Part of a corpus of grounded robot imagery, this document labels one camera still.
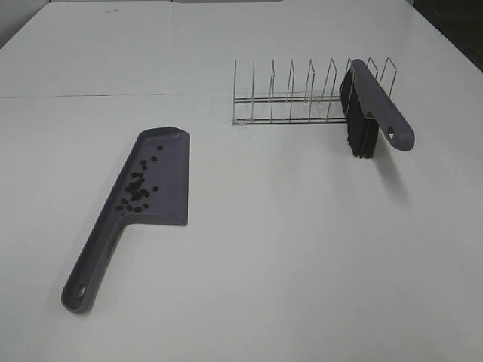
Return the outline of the grey plastic dustpan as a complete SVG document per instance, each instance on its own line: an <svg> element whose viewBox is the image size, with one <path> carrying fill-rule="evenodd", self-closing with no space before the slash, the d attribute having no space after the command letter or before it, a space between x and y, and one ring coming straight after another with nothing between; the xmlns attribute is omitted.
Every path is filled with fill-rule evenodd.
<svg viewBox="0 0 483 362"><path fill-rule="evenodd" d="M188 223L190 135L176 127L139 134L61 294L74 314L91 310L125 227Z"/></svg>

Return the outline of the pile of coffee beans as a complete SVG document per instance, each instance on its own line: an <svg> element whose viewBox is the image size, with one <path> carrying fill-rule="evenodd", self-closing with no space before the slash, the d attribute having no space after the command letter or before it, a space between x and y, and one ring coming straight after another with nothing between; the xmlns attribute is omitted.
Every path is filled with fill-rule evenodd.
<svg viewBox="0 0 483 362"><path fill-rule="evenodd" d="M162 169L164 146L158 142L133 148L120 173L120 189L113 210L116 216L142 213L154 208L154 200L165 183Z"/></svg>

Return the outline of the grey hand brush black bristles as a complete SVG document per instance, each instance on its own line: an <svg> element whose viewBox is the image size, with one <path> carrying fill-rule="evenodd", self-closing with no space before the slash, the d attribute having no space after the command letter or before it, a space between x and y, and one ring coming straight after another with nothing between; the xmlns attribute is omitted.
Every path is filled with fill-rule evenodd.
<svg viewBox="0 0 483 362"><path fill-rule="evenodd" d="M380 131L399 151L414 147L412 127L363 60L350 63L340 86L340 102L346 117L347 141L355 157L373 158Z"/></svg>

